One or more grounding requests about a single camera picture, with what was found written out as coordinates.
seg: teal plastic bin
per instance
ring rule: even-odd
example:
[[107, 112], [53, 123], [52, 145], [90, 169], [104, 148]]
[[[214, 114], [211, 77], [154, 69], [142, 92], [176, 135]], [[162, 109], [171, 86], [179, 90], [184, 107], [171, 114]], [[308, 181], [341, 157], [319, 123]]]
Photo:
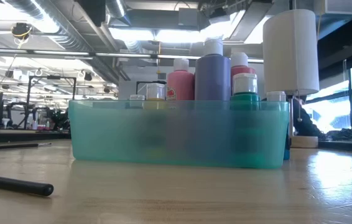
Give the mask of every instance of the teal plastic bin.
[[97, 161], [279, 168], [289, 104], [250, 104], [73, 100], [73, 155]]

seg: ceiling duct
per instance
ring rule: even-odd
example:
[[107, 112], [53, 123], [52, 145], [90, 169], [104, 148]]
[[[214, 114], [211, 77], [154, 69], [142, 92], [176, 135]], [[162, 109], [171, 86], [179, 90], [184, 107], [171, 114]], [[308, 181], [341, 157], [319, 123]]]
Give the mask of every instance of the ceiling duct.
[[[81, 34], [72, 26], [70, 21], [57, 9], [51, 1], [47, 0], [4, 0], [15, 9], [24, 12], [38, 21], [55, 24], [58, 27], [58, 37], [50, 37], [65, 50], [74, 52], [92, 52], [93, 48], [86, 42]], [[104, 80], [118, 84], [119, 77], [101, 59], [94, 57], [84, 60], [98, 71]]]
[[131, 22], [126, 15], [127, 9], [124, 0], [106, 0], [107, 10], [112, 18], [131, 26]]

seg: exposed ceiling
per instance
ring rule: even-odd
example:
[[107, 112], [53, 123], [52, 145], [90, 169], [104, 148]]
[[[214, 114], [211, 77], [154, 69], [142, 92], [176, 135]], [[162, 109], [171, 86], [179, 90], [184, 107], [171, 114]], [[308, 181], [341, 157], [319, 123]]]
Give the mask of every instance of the exposed ceiling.
[[[0, 4], [0, 48], [16, 49], [20, 40], [15, 40], [11, 27], [17, 22], [26, 22], [32, 24], [33, 29], [21, 49], [201, 56], [203, 41], [219, 37], [224, 40], [226, 56], [243, 51], [251, 58], [262, 58], [263, 23], [288, 10], [290, 3], [289, 0], [125, 0], [117, 12], [113, 7], [117, 2], [122, 3], [120, 0], [4, 1], [6, 4]], [[225, 16], [215, 9], [223, 9]], [[114, 13], [122, 15], [117, 19]], [[62, 38], [72, 42], [67, 45]], [[0, 82], [11, 63], [12, 57], [8, 54], [0, 55]], [[145, 79], [144, 75], [154, 77], [152, 73], [158, 66], [167, 71], [172, 65], [171, 59], [20, 56], [16, 57], [11, 70], [18, 68], [24, 73], [39, 70], [44, 74], [77, 77], [78, 85], [92, 86], [89, 90], [79, 88], [78, 94], [105, 95], [103, 85]], [[194, 67], [195, 62], [191, 61], [190, 66]], [[84, 81], [83, 72], [93, 72], [92, 81]], [[11, 78], [5, 78], [3, 82], [20, 83]], [[57, 88], [64, 95], [72, 91], [66, 80], [47, 80], [45, 83], [63, 86]], [[51, 93], [39, 86], [32, 91]], [[25, 88], [11, 85], [6, 92], [25, 93]], [[108, 97], [116, 98], [117, 92], [113, 89]]]

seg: glass window pane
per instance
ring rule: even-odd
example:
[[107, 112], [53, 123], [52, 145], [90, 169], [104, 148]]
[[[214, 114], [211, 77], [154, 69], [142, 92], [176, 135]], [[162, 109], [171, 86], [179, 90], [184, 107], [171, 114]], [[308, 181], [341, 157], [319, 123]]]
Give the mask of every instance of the glass window pane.
[[351, 128], [348, 96], [310, 103], [303, 105], [303, 108], [312, 118], [313, 123], [324, 133]]
[[318, 93], [308, 95], [307, 100], [312, 100], [314, 98], [323, 97], [323, 96], [329, 96], [334, 93], [339, 93], [341, 91], [348, 91], [348, 90], [349, 90], [349, 80], [345, 80], [345, 81], [340, 82], [338, 84], [324, 88], [324, 89], [320, 90]]

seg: desk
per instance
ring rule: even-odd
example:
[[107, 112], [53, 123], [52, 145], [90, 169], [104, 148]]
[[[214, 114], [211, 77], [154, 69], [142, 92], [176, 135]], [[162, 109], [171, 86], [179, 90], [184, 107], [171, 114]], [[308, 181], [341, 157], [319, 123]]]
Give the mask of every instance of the desk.
[[281, 170], [74, 161], [70, 141], [0, 151], [0, 223], [352, 223], [352, 152], [293, 149]]

